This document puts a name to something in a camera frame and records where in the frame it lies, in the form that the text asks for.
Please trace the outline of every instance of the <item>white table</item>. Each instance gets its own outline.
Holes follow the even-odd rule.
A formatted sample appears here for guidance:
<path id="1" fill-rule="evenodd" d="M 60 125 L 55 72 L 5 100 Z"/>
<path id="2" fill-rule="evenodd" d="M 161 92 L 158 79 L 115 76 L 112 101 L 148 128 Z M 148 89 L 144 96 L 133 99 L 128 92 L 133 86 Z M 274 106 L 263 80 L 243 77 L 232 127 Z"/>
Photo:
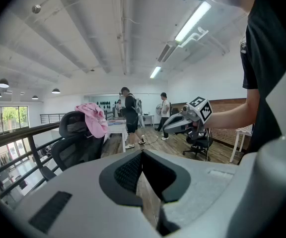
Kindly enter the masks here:
<path id="1" fill-rule="evenodd" d="M 152 124 L 153 127 L 154 127 L 154 115 L 147 115 L 147 116 L 144 116 L 144 115 L 143 115 L 143 118 L 149 118 L 149 119 L 151 119 L 151 124 Z"/>
<path id="2" fill-rule="evenodd" d="M 116 122 L 122 122 L 122 124 L 114 124 L 108 126 L 108 133 L 110 134 L 122 134 L 122 147 L 123 147 L 123 152 L 125 152 L 125 142 L 127 141 L 128 138 L 128 132 L 126 128 L 126 123 L 124 120 L 117 120 Z"/>
<path id="3" fill-rule="evenodd" d="M 241 152 L 242 146 L 243 146 L 244 137 L 245 136 L 250 136 L 250 137 L 252 136 L 252 134 L 251 134 L 252 125 L 236 129 L 236 131 L 237 131 L 236 142 L 234 144 L 232 155 L 231 155 L 231 158 L 229 160 L 230 163 L 233 161 L 234 154 L 236 153 L 236 150 L 237 150 L 237 145 L 238 145 L 238 141 L 239 141 L 239 135 L 240 134 L 243 135 L 242 136 L 242 140 L 241 140 L 241 144 L 240 144 L 240 148 L 239 148 L 239 152 Z"/>

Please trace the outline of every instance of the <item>black mesh office chair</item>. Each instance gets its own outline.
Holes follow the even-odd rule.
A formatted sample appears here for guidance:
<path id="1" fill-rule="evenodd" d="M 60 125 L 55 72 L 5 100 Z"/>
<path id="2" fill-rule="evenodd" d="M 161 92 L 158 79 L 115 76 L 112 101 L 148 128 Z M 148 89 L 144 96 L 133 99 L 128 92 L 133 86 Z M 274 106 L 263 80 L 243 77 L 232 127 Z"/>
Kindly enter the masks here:
<path id="1" fill-rule="evenodd" d="M 85 123 L 84 113 L 72 111 L 65 114 L 59 124 L 59 134 L 64 139 L 54 144 L 51 154 L 62 171 L 101 158 L 104 137 L 92 136 Z M 43 174 L 47 180 L 56 176 L 47 167 L 45 169 Z"/>
<path id="2" fill-rule="evenodd" d="M 202 154 L 205 156 L 206 161 L 210 161 L 210 157 L 208 156 L 208 149 L 213 143 L 211 129 L 208 132 L 204 133 L 204 135 L 200 138 L 192 140 L 189 136 L 186 137 L 186 142 L 191 144 L 190 150 L 184 151 L 183 155 L 186 153 L 195 153 L 195 157 L 197 154 Z"/>

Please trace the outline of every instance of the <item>black shorts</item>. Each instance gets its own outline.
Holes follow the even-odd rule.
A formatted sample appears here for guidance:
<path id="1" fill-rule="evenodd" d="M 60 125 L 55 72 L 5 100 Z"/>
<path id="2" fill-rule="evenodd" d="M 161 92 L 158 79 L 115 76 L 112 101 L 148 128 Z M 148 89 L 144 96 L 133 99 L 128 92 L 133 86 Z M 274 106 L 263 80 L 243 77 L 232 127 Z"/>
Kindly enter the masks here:
<path id="1" fill-rule="evenodd" d="M 135 131 L 138 129 L 138 123 L 139 123 L 139 117 L 138 116 L 135 120 L 131 119 L 129 122 L 127 120 L 128 133 L 135 133 Z"/>

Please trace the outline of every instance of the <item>sneaker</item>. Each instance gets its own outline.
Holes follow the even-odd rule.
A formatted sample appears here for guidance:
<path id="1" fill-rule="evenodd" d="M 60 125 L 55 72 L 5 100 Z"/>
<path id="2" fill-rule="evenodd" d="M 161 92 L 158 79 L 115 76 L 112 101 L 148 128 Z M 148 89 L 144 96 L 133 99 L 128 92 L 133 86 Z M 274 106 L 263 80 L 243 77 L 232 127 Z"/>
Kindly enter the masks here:
<path id="1" fill-rule="evenodd" d="M 131 148 L 134 148 L 134 145 L 128 144 L 128 145 L 125 146 L 125 149 L 131 149 Z"/>
<path id="2" fill-rule="evenodd" d="M 139 142 L 140 145 L 144 145 L 145 141 L 144 141 L 144 135 L 142 135 L 141 141 Z"/>

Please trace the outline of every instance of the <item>pink cloth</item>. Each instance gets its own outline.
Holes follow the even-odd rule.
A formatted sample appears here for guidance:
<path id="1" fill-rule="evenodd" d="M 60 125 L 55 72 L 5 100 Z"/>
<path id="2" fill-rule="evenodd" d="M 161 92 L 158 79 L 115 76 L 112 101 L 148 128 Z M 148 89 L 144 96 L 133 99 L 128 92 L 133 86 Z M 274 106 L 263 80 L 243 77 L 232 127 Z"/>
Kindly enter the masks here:
<path id="1" fill-rule="evenodd" d="M 108 133 L 108 122 L 105 119 L 103 110 L 97 104 L 82 104 L 76 106 L 74 110 L 85 114 L 85 123 L 94 137 L 101 138 Z"/>

